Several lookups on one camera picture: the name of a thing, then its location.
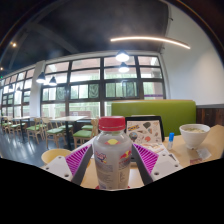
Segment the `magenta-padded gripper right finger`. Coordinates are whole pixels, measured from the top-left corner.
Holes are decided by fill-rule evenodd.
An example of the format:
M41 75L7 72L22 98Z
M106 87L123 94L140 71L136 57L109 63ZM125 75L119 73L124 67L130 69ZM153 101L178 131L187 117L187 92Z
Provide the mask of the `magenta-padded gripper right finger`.
M144 185L182 169L182 166L173 154L157 154L137 144L132 145L132 157L138 166Z

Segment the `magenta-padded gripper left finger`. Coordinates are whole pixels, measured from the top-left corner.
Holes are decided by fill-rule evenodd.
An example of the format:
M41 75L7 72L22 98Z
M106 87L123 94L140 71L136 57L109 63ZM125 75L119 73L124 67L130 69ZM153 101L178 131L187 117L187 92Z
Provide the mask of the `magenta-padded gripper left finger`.
M66 157L57 156L42 169L78 186L93 186L94 164L91 163L92 155L92 145L87 144L74 150Z

